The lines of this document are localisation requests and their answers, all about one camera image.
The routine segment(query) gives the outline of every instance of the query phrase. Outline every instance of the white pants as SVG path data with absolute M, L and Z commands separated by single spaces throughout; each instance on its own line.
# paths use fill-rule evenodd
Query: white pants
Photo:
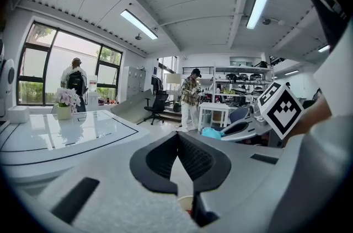
M 181 102 L 181 125 L 183 125 L 182 130 L 184 132 L 188 131 L 187 120 L 189 117 L 189 111 L 191 114 L 191 121 L 193 129 L 197 129 L 199 125 L 199 118 L 197 117 L 196 106 L 191 106 L 185 102 Z

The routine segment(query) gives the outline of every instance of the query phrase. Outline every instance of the lamp shade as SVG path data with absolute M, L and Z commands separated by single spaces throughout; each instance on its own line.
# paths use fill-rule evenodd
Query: lamp shade
M 181 74 L 180 73 L 168 73 L 165 82 L 167 84 L 180 84 L 181 83 Z

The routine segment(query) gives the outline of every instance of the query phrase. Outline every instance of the fluorescent ceiling light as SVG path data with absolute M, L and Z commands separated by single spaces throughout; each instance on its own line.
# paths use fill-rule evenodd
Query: fluorescent ceiling light
M 330 45 L 327 45 L 327 46 L 325 46 L 325 47 L 319 49 L 319 52 L 322 53 L 322 52 L 325 52 L 325 51 L 327 51 L 327 50 L 329 50 L 329 49 L 330 49 Z
M 290 74 L 297 73 L 297 72 L 298 72 L 298 70 L 292 71 L 292 72 L 287 72 L 287 73 L 285 73 L 285 75 L 290 75 Z
M 131 22 L 134 26 L 142 30 L 149 38 L 152 40 L 157 39 L 158 36 L 148 27 L 146 27 L 143 22 L 141 22 L 137 17 L 131 14 L 128 10 L 124 10 L 121 14 L 122 17 Z
M 267 0 L 255 0 L 252 13 L 247 23 L 248 29 L 254 29 L 265 8 Z

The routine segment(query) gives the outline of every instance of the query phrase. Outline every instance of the orchid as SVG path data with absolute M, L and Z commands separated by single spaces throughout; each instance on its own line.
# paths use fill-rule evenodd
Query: orchid
M 77 112 L 76 106 L 81 105 L 81 99 L 74 89 L 58 88 L 56 92 L 56 102 L 59 107 L 71 107 L 72 113 Z

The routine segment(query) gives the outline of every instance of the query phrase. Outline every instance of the ceiling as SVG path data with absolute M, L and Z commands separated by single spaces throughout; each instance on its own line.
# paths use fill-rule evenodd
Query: ceiling
M 271 23 L 263 25 L 260 20 L 254 30 L 247 29 L 246 23 L 255 0 L 27 1 L 86 21 L 151 56 L 183 55 L 190 50 L 210 53 L 259 51 L 308 62 L 323 56 L 317 53 L 317 48 L 325 43 L 317 16 L 307 22 L 305 30 L 297 30 L 299 32 L 292 34 L 294 37 L 288 41 L 285 38 L 295 27 L 302 28 L 301 21 L 305 21 L 313 8 L 310 0 L 268 0 L 263 18 L 271 19 Z M 158 39 L 151 40 L 121 17 L 124 9 L 155 31 Z M 279 20 L 285 25 L 278 25 Z M 138 34 L 142 36 L 140 41 L 135 39 Z

